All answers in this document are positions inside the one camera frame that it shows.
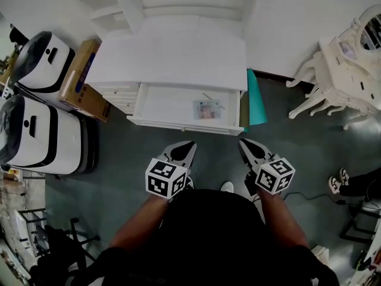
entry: black handle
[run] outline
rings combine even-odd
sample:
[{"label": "black handle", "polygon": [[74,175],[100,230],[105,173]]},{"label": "black handle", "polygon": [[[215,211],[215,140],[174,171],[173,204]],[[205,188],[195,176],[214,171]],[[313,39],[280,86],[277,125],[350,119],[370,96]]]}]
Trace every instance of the black handle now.
[{"label": "black handle", "polygon": [[36,133],[36,119],[37,119],[36,116],[30,117],[29,135],[31,135],[32,137],[35,137],[35,133]]},{"label": "black handle", "polygon": [[55,55],[57,54],[57,51],[58,51],[57,48],[52,48],[52,51],[48,57],[49,64],[52,64],[53,59],[54,59]]}]

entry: white box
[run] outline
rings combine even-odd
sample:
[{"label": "white box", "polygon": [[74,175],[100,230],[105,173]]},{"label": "white box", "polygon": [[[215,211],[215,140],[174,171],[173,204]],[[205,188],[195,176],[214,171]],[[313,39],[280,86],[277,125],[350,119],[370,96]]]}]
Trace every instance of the white box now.
[{"label": "white box", "polygon": [[288,188],[295,174],[295,169],[281,158],[260,166],[255,184],[271,194],[277,194]]},{"label": "white box", "polygon": [[170,199],[185,187],[188,169],[153,158],[145,171],[145,189]]}]

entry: white robot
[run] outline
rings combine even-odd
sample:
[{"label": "white robot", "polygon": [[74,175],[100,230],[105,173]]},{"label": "white robot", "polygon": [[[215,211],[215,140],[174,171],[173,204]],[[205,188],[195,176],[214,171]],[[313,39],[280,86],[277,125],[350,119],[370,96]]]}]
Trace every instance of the white robot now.
[{"label": "white robot", "polygon": [[[193,141],[179,142],[153,158],[145,172],[146,190],[170,199],[187,185],[193,186],[189,175],[196,148]],[[257,185],[271,194],[289,186],[295,169],[285,158],[272,154],[266,146],[253,140],[239,140],[238,148],[243,162],[250,168],[245,185],[251,196],[256,193]]]}]

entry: mirror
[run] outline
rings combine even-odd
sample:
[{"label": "mirror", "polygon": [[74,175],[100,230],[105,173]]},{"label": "mirror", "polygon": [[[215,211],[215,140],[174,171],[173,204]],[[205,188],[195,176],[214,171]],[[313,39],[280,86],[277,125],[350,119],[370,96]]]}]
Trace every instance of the mirror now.
[{"label": "mirror", "polygon": [[360,44],[366,50],[381,48],[381,14],[367,23],[361,34]]}]

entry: black chair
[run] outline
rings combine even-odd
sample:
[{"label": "black chair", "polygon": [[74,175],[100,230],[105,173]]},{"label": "black chair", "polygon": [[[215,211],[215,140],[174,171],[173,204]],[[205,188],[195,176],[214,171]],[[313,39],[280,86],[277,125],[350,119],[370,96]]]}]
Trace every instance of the black chair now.
[{"label": "black chair", "polygon": [[[37,227],[36,246],[41,257],[37,261],[37,266],[30,268],[29,285],[45,286],[45,285],[65,285],[66,280],[70,276],[75,276],[81,270],[86,268],[86,256],[91,260],[91,256],[83,247],[83,244],[91,241],[99,241],[99,236],[95,236],[88,240],[79,241],[75,223],[79,220],[73,218],[70,220],[71,230],[63,231],[62,229],[54,229],[46,225],[45,229]],[[47,241],[49,249],[44,249],[43,242]],[[78,269],[68,271],[68,268],[77,263]]]}]

